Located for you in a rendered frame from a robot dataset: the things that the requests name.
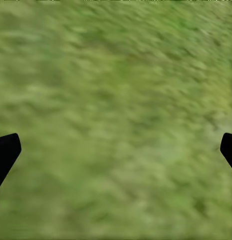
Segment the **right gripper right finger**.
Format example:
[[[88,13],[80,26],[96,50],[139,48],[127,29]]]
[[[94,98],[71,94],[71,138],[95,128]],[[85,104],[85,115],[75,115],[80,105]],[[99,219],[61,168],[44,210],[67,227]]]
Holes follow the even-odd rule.
[[[220,150],[232,167],[232,134],[225,133],[221,142]]]

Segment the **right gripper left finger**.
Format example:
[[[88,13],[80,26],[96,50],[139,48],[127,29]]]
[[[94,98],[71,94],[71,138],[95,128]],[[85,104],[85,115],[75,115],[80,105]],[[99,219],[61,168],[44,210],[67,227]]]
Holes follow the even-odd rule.
[[[0,186],[21,153],[17,133],[0,137]]]

